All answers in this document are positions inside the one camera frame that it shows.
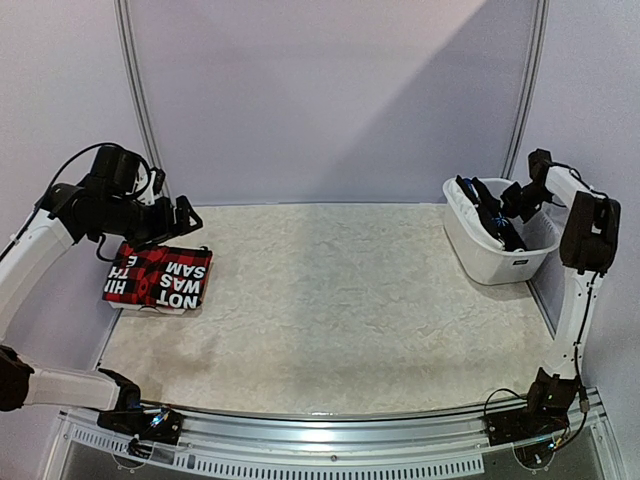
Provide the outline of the blue plaid shirt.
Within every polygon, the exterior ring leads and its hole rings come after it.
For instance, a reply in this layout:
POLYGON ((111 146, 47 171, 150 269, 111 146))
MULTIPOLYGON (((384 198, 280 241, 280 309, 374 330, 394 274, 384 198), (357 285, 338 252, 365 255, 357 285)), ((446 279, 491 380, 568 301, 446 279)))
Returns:
POLYGON ((472 204, 477 203, 477 196, 470 179, 462 178, 460 181, 460 188, 472 204))

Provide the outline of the black t-shirt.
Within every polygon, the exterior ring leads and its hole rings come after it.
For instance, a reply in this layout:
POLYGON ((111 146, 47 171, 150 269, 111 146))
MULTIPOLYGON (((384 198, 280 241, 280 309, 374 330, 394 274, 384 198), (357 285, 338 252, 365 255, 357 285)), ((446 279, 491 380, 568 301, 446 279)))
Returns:
POLYGON ((479 201, 477 212, 482 226, 507 252, 524 252, 526 245, 511 221, 501 213, 501 203, 477 177, 471 185, 479 201))

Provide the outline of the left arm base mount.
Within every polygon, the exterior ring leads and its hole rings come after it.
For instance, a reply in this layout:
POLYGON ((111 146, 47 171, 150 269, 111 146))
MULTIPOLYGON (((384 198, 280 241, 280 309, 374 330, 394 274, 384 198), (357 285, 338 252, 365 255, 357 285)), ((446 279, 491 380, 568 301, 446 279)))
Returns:
POLYGON ((168 406, 136 406, 100 412, 97 425, 138 440, 176 446, 184 420, 183 414, 168 406))

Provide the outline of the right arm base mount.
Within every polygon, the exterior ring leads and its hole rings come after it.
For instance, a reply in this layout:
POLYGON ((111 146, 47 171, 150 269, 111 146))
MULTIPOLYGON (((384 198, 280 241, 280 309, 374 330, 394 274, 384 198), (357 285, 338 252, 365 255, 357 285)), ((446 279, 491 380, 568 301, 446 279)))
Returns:
POLYGON ((584 413, 580 425, 573 431, 567 409, 542 406, 532 410, 523 406, 492 412, 484 410, 482 415, 491 446, 548 438, 551 451, 558 451, 573 442, 584 429, 586 418, 584 413))

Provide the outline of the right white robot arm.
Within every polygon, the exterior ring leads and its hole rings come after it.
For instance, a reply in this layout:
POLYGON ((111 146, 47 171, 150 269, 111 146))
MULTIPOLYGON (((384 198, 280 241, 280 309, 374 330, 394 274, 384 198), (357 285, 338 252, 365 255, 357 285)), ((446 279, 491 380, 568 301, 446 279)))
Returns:
POLYGON ((515 183, 501 195, 504 215, 528 222, 555 199, 568 211, 559 244, 565 278, 561 313, 516 421, 524 435, 537 436, 584 392, 584 347, 600 287, 617 253, 621 206, 589 186, 575 168, 553 161, 547 150, 531 152, 528 168, 531 182, 515 183))

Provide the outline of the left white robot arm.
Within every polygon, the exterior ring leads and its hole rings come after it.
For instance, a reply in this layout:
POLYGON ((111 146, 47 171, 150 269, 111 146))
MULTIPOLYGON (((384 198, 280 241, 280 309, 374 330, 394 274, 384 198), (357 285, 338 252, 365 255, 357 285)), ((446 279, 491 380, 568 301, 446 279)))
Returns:
MULTIPOLYGON (((119 236, 135 249, 190 234, 203 221, 185 196, 162 195, 165 175, 139 154, 100 142, 76 185, 52 179, 32 213, 1 253, 1 329, 6 331, 34 286, 69 249, 87 238, 102 244, 119 236)), ((115 372, 58 369, 30 364, 1 347, 1 409, 59 405, 109 412, 128 434, 148 426, 139 387, 115 372)))

